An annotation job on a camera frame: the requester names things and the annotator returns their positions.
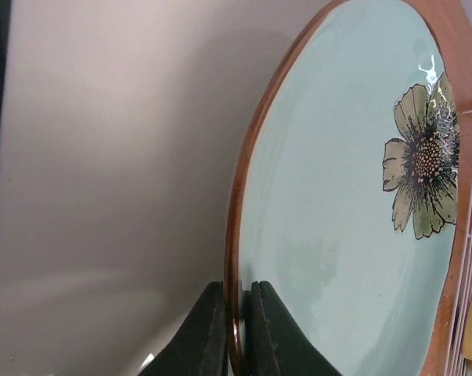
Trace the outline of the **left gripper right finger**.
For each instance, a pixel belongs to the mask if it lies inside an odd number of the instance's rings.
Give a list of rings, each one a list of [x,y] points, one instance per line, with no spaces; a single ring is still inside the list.
[[[252,283],[249,308],[247,360],[252,375],[340,373],[306,338],[270,282]]]

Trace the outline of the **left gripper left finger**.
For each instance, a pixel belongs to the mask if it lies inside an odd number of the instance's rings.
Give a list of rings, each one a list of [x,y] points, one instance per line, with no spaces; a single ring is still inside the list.
[[[210,282],[165,348],[140,376],[222,376],[228,374],[225,296]]]

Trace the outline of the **green flower plate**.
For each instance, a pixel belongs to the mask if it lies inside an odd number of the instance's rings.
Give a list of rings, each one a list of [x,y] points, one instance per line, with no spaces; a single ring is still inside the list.
[[[301,33],[240,151],[227,225],[232,368],[268,281],[342,375],[417,375],[456,231],[459,125],[438,43],[404,1],[346,1]]]

